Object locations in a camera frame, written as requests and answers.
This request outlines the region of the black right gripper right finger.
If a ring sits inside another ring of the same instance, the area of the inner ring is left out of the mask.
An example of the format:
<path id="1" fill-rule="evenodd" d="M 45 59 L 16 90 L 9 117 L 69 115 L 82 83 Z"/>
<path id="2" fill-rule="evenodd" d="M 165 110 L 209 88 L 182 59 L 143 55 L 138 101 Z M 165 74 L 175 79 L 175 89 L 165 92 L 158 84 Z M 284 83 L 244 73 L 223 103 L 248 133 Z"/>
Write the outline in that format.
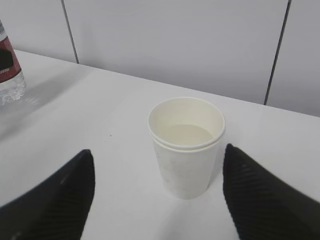
<path id="1" fill-rule="evenodd" d="M 320 203 L 227 144 L 223 195 L 241 240 L 318 240 Z"/>

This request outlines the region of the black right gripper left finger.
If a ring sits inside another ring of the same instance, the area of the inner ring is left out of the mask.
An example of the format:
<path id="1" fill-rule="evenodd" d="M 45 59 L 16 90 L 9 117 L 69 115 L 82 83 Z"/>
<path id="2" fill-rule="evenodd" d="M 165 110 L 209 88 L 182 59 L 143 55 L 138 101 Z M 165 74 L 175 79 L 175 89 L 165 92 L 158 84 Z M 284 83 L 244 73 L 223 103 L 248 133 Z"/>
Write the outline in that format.
<path id="1" fill-rule="evenodd" d="M 95 165 L 83 149 L 39 185 L 1 206 L 2 240 L 79 240 L 95 195 Z"/>

